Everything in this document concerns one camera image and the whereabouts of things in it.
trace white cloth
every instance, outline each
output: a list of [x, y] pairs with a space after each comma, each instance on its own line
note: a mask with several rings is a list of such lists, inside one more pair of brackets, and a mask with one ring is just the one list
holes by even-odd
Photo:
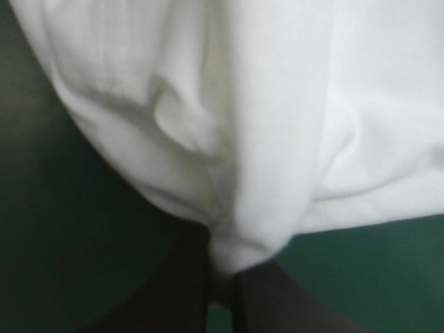
[[85, 136], [225, 273], [444, 212], [443, 0], [10, 2]]

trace dark green surface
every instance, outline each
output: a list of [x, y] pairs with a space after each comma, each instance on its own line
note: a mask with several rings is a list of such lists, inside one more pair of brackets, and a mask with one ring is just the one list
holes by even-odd
[[[74, 330], [112, 308], [179, 233], [98, 157], [0, 3], [0, 332]], [[376, 333], [444, 332], [444, 217], [296, 237], [278, 257]], [[210, 312], [208, 332], [230, 332]]]

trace white garment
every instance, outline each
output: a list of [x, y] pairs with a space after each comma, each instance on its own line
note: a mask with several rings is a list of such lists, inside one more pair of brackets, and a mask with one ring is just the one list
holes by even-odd
[[10, 2], [82, 132], [223, 272], [444, 212], [443, 0]]

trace green floor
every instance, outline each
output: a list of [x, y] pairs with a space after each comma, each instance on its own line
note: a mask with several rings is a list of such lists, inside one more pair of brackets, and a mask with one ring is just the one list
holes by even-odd
[[[176, 225], [78, 133], [0, 3], [0, 332], [75, 332], [166, 255]], [[444, 216], [296, 237], [278, 257], [376, 333], [444, 332]], [[208, 332], [230, 332], [212, 309]]]

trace white fabric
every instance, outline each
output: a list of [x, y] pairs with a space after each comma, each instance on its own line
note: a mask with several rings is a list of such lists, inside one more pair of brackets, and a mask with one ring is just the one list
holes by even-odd
[[444, 212], [443, 0], [11, 3], [86, 137], [223, 272]]

